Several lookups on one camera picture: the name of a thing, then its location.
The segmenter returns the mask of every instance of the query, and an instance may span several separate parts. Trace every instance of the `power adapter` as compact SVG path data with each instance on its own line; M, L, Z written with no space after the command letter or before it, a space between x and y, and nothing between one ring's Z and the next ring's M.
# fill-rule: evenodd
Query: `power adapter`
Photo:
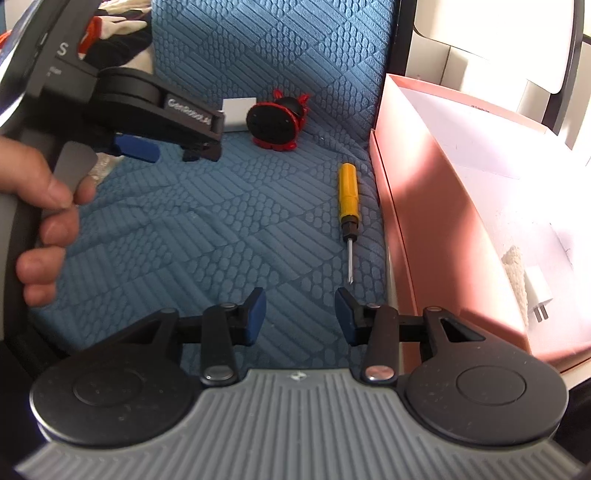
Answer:
M525 292L527 293L527 309L534 312L538 323L548 319L546 305L553 297L542 270L537 265L525 269Z

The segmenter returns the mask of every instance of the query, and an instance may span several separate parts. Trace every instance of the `screwdriver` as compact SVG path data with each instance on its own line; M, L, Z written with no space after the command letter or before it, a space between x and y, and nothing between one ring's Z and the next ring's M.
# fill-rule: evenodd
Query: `screwdriver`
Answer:
M353 242L359 234L359 192L355 165L343 163L339 170L340 227L349 255L349 284L353 283Z

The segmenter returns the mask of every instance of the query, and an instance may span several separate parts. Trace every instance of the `gray ribbed plate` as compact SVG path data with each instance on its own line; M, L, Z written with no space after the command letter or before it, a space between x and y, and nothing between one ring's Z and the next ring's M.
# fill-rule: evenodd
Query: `gray ribbed plate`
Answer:
M469 449L417 424L391 390L348 370L253 370L205 391L187 417L119 450L50 443L20 464L29 479L572 479L581 465L551 441Z

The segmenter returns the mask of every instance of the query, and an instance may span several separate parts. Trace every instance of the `screwdriver shaft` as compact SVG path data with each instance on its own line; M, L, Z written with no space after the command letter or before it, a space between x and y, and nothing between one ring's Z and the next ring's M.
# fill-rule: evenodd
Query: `screwdriver shaft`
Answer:
M353 239L347 240L347 251L349 254L349 285L353 284Z

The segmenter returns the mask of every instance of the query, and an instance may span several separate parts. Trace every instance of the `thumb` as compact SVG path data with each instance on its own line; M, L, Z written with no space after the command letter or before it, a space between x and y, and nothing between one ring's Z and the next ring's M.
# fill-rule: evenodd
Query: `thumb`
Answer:
M0 137L0 192L51 210L68 208L73 201L70 189L52 175L38 150L4 137Z

